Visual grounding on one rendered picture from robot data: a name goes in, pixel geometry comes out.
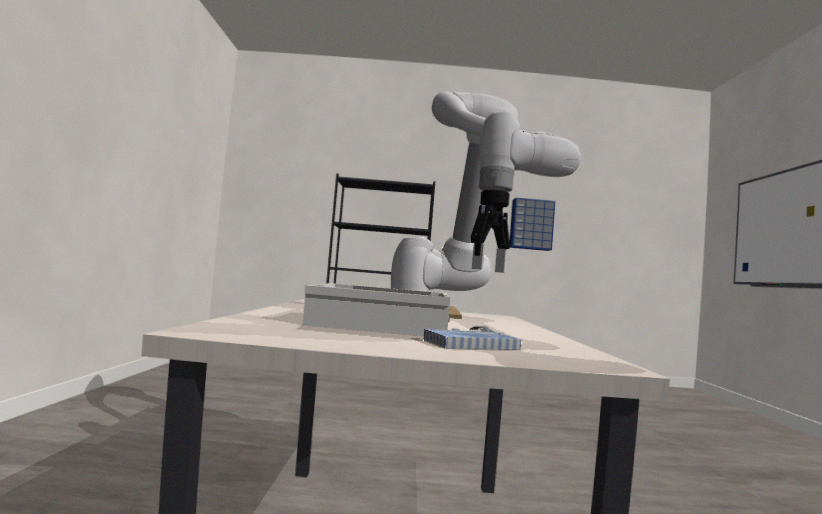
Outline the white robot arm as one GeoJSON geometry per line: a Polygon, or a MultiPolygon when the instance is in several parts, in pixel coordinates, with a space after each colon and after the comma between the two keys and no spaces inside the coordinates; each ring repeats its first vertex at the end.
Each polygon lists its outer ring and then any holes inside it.
{"type": "Polygon", "coordinates": [[[574,143],[557,135],[520,130],[517,110],[498,97],[443,91],[434,97],[431,109],[440,123],[466,131],[469,142],[453,236],[442,251],[433,249],[425,237],[403,238],[393,257],[391,289],[474,290],[491,276],[486,255],[483,270],[472,269],[471,234],[481,192],[512,191],[514,170],[568,176],[577,170],[581,153],[574,143]]]}

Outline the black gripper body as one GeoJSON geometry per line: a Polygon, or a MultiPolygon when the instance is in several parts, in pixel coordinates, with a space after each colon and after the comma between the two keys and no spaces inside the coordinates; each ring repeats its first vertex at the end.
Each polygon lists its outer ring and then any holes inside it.
{"type": "MultiPolygon", "coordinates": [[[[489,205],[490,213],[487,220],[492,220],[495,212],[503,214],[503,208],[509,205],[509,193],[502,190],[483,190],[481,192],[481,205],[489,205]]],[[[498,227],[499,218],[492,227],[498,227]]]]}

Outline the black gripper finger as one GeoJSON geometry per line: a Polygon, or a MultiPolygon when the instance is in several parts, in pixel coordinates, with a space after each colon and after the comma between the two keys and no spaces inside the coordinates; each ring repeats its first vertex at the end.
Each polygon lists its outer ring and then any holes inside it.
{"type": "Polygon", "coordinates": [[[490,208],[489,205],[479,205],[478,215],[477,215],[475,225],[474,225],[474,228],[473,228],[473,231],[472,231],[472,234],[471,234],[471,243],[474,243],[474,245],[473,245],[473,257],[472,257],[472,269],[483,270],[484,247],[485,247],[484,241],[485,241],[491,227],[495,224],[496,220],[499,218],[499,212],[495,212],[493,219],[492,220],[487,220],[488,215],[490,213],[489,208],[490,208]]]}
{"type": "Polygon", "coordinates": [[[505,273],[506,253],[507,253],[507,249],[510,248],[508,222],[507,222],[508,214],[507,213],[500,214],[499,220],[500,220],[499,227],[491,227],[494,230],[495,239],[496,239],[496,243],[497,243],[497,247],[498,247],[498,249],[496,251],[495,272],[505,273]],[[503,215],[504,215],[504,217],[503,217],[503,215]],[[504,221],[503,221],[503,219],[504,219],[504,221]],[[504,224],[505,224],[505,226],[504,226],[504,224]],[[503,227],[504,227],[504,229],[503,229],[503,227]],[[505,236],[506,236],[506,238],[505,238],[505,236]]]}

